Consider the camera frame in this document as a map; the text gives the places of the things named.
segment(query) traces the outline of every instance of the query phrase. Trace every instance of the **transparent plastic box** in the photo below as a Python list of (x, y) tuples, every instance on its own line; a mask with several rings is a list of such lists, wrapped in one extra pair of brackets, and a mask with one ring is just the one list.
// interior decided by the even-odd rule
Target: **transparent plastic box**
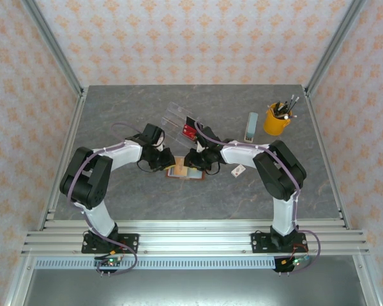
[(196, 145), (193, 140), (183, 134), (183, 127), (186, 124), (186, 118), (190, 117), (204, 125), (201, 117), (189, 112), (187, 109), (170, 102), (165, 116), (161, 118), (161, 128), (165, 130), (166, 136), (171, 137), (186, 148), (194, 148)]

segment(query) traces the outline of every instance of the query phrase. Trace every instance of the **patterned wallpaper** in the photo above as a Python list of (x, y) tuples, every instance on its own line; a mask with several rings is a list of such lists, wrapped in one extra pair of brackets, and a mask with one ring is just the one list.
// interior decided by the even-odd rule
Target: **patterned wallpaper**
[(312, 102), (351, 223), (383, 272), (383, 0), (367, 1)]
[(37, 0), (83, 86), (307, 84), (351, 0)]
[(76, 97), (20, 0), (0, 1), (0, 305), (44, 208)]

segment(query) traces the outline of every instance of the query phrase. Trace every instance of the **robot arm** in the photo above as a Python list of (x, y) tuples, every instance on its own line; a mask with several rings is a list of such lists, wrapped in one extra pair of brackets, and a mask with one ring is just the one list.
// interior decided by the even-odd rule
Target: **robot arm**
[(94, 152), (100, 152), (79, 175), (71, 200), (86, 215), (92, 226), (85, 241), (94, 242), (99, 252), (109, 252), (115, 248), (94, 234), (94, 229), (102, 236), (117, 241), (118, 228), (109, 216), (104, 197), (107, 192), (110, 173), (128, 163), (145, 160), (152, 171), (163, 170), (175, 164), (169, 148), (163, 147), (164, 132), (157, 126), (148, 124), (141, 134), (127, 138), (123, 143), (103, 149), (81, 147), (74, 153), (66, 173), (60, 183), (61, 193), (67, 195), (74, 176), (84, 161)]
[[(220, 141), (214, 135), (210, 127), (202, 129), (202, 133), (213, 140)], [(295, 178), (299, 187), (302, 188), (306, 178), (305, 169), (291, 153), (288, 147), (280, 140), (270, 145), (238, 146), (234, 140), (225, 140), (227, 145), (218, 145), (211, 142), (200, 134), (196, 135), (197, 149), (191, 149), (184, 159), (184, 165), (197, 168), (202, 171), (211, 170), (213, 163), (242, 164), (256, 168), (265, 185), (266, 190), (273, 197), (274, 219), (268, 237), (263, 237), (260, 245), (255, 249), (270, 249), (276, 252), (291, 250), (296, 240), (300, 239), (297, 232), (296, 216), (294, 213), (296, 191), (294, 183), (274, 159), (260, 147), (276, 154), (282, 163), (288, 168)]]

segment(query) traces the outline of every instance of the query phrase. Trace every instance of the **small white block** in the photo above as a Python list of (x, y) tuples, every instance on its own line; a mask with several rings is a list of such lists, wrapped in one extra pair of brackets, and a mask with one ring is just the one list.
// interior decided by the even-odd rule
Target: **small white block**
[(231, 171), (231, 174), (234, 176), (234, 177), (238, 177), (240, 176), (240, 174), (242, 174), (242, 172), (245, 171), (245, 167), (241, 164), (239, 164), (237, 166), (237, 168), (235, 168), (234, 170)]

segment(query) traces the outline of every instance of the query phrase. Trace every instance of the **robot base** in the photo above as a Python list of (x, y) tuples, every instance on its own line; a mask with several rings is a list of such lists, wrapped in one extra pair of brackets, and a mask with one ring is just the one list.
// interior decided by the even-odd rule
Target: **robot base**
[[(135, 253), (138, 253), (139, 234), (116, 233), (113, 241), (121, 242), (122, 244), (132, 248)], [(106, 242), (90, 231), (84, 234), (84, 241), (81, 248), (82, 254), (105, 254), (111, 251), (115, 251), (116, 254), (122, 254), (124, 252), (129, 253), (127, 249), (118, 247), (110, 242)]]
[(287, 236), (281, 236), (273, 227), (269, 233), (256, 231), (251, 234), (253, 253), (302, 253), (308, 252), (308, 242), (304, 233), (294, 230)]

